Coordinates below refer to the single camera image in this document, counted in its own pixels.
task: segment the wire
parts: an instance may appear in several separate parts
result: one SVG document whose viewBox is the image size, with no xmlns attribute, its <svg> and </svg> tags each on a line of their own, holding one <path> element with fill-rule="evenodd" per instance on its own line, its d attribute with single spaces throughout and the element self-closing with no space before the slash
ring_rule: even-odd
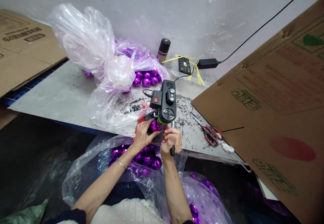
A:
<svg viewBox="0 0 324 224">
<path fill-rule="evenodd" d="M 192 72 L 191 72 L 190 75 L 180 76 L 180 77 L 176 78 L 173 82 L 175 82 L 177 79 L 179 79 L 179 78 L 181 78 L 181 77 L 191 76 L 191 75 L 193 74 L 193 71 L 195 70 L 195 67 L 197 67 L 198 62 L 199 62 L 199 60 L 197 61 L 196 65 L 193 67 Z"/>
<path fill-rule="evenodd" d="M 285 5 L 276 15 L 274 15 L 269 21 L 267 21 L 265 24 L 262 25 L 262 27 L 260 27 L 257 31 L 255 31 L 251 36 L 248 37 L 247 40 L 245 40 L 236 50 L 234 50 L 233 53 L 231 53 L 226 59 L 224 59 L 223 61 L 221 61 L 220 63 L 223 63 L 225 60 L 227 60 L 229 57 L 231 57 L 236 51 L 238 51 L 239 48 L 241 48 L 243 46 L 243 44 L 245 44 L 253 35 L 255 35 L 257 32 L 259 32 L 261 30 L 261 28 L 263 28 L 265 25 L 267 25 L 270 21 L 272 21 L 272 19 L 274 19 L 280 12 L 282 12 L 287 6 L 289 6 L 294 0 L 291 0 L 287 5 Z"/>
<path fill-rule="evenodd" d="M 144 91 L 151 91 L 151 92 L 153 92 L 153 90 L 150 90 L 150 89 L 144 89 L 144 90 L 142 90 L 142 92 L 144 93 L 145 96 L 152 98 L 152 94 L 147 94 Z"/>
</svg>

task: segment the white wall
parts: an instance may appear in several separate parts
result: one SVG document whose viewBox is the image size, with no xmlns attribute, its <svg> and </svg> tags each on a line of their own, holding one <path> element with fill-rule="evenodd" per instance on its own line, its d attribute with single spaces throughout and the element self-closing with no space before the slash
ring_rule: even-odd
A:
<svg viewBox="0 0 324 224">
<path fill-rule="evenodd" d="M 109 18 L 116 37 L 131 38 L 156 53 L 162 37 L 171 53 L 223 60 L 290 0 L 0 0 L 0 7 L 46 22 L 53 6 L 93 6 Z M 295 0 L 231 59 L 217 77 L 239 63 L 317 0 Z"/>
</svg>

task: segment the yellow ribbon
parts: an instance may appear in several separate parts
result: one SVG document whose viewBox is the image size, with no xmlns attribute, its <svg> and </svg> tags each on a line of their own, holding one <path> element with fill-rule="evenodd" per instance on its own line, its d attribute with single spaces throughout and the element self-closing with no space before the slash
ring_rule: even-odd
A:
<svg viewBox="0 0 324 224">
<path fill-rule="evenodd" d="M 187 55 L 184 55 L 184 56 L 183 56 L 183 55 L 177 55 L 177 54 L 176 54 L 176 55 L 175 55 L 175 58 L 165 60 L 165 61 L 163 61 L 162 63 L 166 63 L 166 62 L 169 62 L 169 61 L 172 61 L 172 60 L 176 60 L 176 59 L 179 59 L 179 58 L 183 58 L 183 57 L 189 59 L 189 63 L 194 65 L 194 67 L 191 69 L 191 75 L 188 76 L 188 81 L 191 81 L 191 77 L 192 77 L 193 70 L 194 70 L 195 67 L 197 67 L 197 64 L 198 64 L 198 62 L 199 62 L 199 58 L 189 58 L 189 56 L 187 56 Z M 195 63 L 193 63 L 193 62 L 190 61 L 191 59 L 197 59 L 198 61 L 197 61 L 197 63 L 195 64 Z M 198 78 L 198 83 L 199 83 L 199 85 L 201 85 L 201 84 L 202 84 L 202 85 L 205 85 L 205 83 L 204 83 L 202 77 L 200 76 L 200 73 L 199 73 L 198 67 L 197 67 L 197 78 Z"/>
</svg>

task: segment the hand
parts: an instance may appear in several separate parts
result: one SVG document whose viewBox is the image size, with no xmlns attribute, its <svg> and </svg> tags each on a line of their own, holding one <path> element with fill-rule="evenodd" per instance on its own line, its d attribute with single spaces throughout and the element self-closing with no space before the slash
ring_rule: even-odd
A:
<svg viewBox="0 0 324 224">
<path fill-rule="evenodd" d="M 182 146 L 181 131 L 177 128 L 168 128 L 164 132 L 164 139 L 166 140 L 160 147 L 161 157 L 168 157 L 170 149 L 174 146 L 174 152 L 180 153 Z"/>
<path fill-rule="evenodd" d="M 161 131 L 155 131 L 151 135 L 147 134 L 150 124 L 154 119 L 139 123 L 137 125 L 137 131 L 133 146 L 135 147 L 137 153 L 139 153 L 144 147 L 152 142 L 154 137 L 160 134 Z"/>
</svg>

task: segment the green bag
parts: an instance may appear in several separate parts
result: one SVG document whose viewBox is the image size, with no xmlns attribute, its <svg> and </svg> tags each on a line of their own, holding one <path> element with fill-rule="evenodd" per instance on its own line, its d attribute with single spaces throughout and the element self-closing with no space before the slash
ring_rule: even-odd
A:
<svg viewBox="0 0 324 224">
<path fill-rule="evenodd" d="M 40 205 L 28 207 L 0 220 L 0 224 L 40 224 L 48 199 Z"/>
</svg>

